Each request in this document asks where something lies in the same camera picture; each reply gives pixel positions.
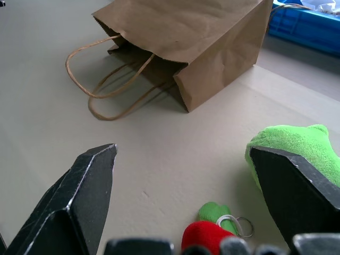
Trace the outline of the blue plastic crate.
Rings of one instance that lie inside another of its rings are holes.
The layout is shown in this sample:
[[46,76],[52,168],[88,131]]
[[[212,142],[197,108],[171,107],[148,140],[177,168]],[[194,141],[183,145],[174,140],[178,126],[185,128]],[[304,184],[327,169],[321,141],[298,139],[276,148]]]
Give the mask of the blue plastic crate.
[[340,3],[335,10],[304,6],[301,0],[273,0],[268,33],[340,57]]

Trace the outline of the green plush toy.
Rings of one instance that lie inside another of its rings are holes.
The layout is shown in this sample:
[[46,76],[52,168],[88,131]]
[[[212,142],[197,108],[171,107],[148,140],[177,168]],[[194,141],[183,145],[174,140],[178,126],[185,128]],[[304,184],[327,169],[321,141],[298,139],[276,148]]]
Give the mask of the green plush toy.
[[323,176],[340,188],[340,156],[333,150],[326,126],[315,124],[307,127],[276,125],[260,131],[248,142],[245,160],[248,163],[253,179],[261,188],[250,150],[262,146],[284,150],[304,157]]

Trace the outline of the brown paper bag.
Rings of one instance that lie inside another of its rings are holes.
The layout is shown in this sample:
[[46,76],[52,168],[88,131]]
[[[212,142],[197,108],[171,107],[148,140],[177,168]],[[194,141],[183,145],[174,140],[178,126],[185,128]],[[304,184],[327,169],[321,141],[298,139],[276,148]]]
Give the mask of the brown paper bag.
[[188,112],[252,68],[273,0],[113,0],[93,18],[156,88],[175,83]]

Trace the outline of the white crumpled paper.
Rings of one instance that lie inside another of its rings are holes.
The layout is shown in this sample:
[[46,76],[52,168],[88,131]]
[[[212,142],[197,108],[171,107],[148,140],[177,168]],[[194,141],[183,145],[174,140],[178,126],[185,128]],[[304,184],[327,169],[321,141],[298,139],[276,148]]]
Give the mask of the white crumpled paper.
[[340,0],[300,0],[302,5],[314,11],[340,15]]

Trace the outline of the red and green plush keychain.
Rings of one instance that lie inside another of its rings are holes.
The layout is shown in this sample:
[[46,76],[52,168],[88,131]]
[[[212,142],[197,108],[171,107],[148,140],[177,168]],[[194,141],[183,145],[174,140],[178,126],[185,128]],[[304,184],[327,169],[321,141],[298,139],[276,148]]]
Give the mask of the red and green plush keychain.
[[250,238],[253,223],[245,217],[234,217],[227,205],[205,203],[198,211],[197,220],[183,232],[182,255],[220,255],[220,244],[226,238]]

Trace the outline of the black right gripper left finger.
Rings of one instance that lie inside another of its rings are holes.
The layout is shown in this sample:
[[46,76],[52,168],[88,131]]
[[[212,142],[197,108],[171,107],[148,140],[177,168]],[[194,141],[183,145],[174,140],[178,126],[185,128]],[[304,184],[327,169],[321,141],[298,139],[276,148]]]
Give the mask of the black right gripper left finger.
[[45,192],[4,255],[96,255],[116,154],[114,143],[80,154]]

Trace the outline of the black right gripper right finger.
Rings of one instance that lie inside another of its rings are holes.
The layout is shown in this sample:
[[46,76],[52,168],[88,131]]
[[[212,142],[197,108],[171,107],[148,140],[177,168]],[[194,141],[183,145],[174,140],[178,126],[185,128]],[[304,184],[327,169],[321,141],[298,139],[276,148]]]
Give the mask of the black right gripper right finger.
[[250,157],[291,251],[340,251],[340,188],[300,155],[252,147]]

